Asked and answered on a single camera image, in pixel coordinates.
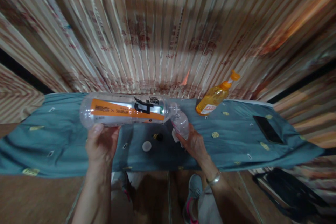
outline smartphone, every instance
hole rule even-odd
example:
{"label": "smartphone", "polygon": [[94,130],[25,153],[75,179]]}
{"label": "smartphone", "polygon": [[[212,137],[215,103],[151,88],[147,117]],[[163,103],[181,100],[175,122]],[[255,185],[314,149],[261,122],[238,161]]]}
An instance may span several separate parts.
{"label": "smartphone", "polygon": [[269,142],[273,142],[276,144],[285,144],[282,139],[278,136],[278,134],[273,129],[272,125],[269,123],[268,119],[266,117],[260,117],[260,116],[253,116],[255,121],[257,122],[260,130],[266,137],[266,139]]}

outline shoe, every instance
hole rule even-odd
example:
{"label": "shoe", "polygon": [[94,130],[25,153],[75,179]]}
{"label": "shoe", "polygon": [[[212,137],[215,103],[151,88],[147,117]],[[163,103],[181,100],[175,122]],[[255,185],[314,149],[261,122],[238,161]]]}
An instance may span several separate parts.
{"label": "shoe", "polygon": [[202,186],[202,179],[199,175],[197,174],[193,174],[190,177],[189,180],[189,194],[188,194],[188,198],[187,201],[184,205],[183,208],[183,219],[184,222],[187,224],[194,224],[194,223],[198,223],[198,221],[194,221],[191,219],[190,213],[189,213],[189,204],[191,200],[196,200],[200,197],[201,193],[203,191],[203,186]]}
{"label": "shoe", "polygon": [[127,195],[128,201],[131,201],[131,197],[129,194],[131,183],[128,179],[127,173],[125,171],[115,172],[111,184],[116,183],[118,180],[121,183],[122,191]]}

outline orange bottle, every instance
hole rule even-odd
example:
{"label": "orange bottle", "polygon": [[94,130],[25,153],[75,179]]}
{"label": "orange bottle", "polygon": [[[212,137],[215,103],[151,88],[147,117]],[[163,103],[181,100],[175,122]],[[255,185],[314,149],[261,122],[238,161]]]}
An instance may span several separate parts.
{"label": "orange bottle", "polygon": [[229,88],[233,81],[239,80],[240,75],[232,70],[229,80],[218,86],[212,87],[196,107],[196,112],[201,116],[207,116],[229,95]]}

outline silver bangle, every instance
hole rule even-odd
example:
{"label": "silver bangle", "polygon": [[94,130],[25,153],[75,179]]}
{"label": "silver bangle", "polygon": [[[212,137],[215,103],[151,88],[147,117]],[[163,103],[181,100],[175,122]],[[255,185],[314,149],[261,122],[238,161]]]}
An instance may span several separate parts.
{"label": "silver bangle", "polygon": [[209,186],[213,186],[214,184],[218,183],[220,177],[221,177],[221,172],[218,171],[216,174],[216,177],[212,181],[209,181],[208,179],[206,179],[206,182],[208,183]]}

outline plastic bottle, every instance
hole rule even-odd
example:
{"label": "plastic bottle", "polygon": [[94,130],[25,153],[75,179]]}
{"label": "plastic bottle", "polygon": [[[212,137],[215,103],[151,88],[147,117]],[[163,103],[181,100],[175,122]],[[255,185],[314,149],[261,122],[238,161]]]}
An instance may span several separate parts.
{"label": "plastic bottle", "polygon": [[240,75],[232,70],[229,80],[218,86],[212,87],[196,107],[196,112],[201,115],[209,115],[229,95],[229,88],[233,81],[239,80]]}
{"label": "plastic bottle", "polygon": [[165,123],[180,110],[164,96],[90,93],[80,105],[80,121],[87,129],[96,123],[115,127],[133,123]]}
{"label": "plastic bottle", "polygon": [[189,121],[187,116],[179,110],[173,115],[170,120],[177,133],[179,133],[185,140],[189,137]]}

